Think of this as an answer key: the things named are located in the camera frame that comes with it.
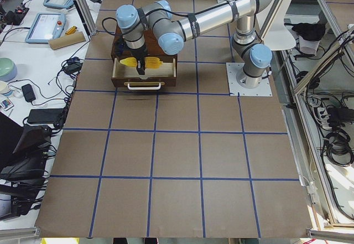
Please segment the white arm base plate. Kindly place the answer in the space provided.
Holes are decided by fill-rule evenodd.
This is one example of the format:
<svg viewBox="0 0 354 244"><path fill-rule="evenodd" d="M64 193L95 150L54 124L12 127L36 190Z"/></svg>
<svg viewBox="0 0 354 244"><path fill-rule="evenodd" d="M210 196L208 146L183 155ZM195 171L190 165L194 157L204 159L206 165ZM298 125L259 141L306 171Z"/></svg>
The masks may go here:
<svg viewBox="0 0 354 244"><path fill-rule="evenodd" d="M272 97L266 69L260 77L244 73L244 63L226 63L229 92L231 96Z"/></svg>

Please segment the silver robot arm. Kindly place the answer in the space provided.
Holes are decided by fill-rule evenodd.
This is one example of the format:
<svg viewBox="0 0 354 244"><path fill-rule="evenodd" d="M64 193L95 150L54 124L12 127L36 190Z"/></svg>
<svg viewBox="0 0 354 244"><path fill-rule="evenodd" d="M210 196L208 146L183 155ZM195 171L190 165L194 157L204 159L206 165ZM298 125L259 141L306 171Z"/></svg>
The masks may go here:
<svg viewBox="0 0 354 244"><path fill-rule="evenodd" d="M144 31L152 30L158 45L166 55L176 55L184 43L196 39L213 29L236 22L232 47L244 61L238 82L245 88L255 88L269 67L272 52L264 44L256 42L254 20L256 14L267 8L272 0L224 0L203 11L183 15L172 21L172 11L166 0L156 1L136 8L126 4L116 10L116 21L136 63L138 74L145 75L148 56Z"/></svg>

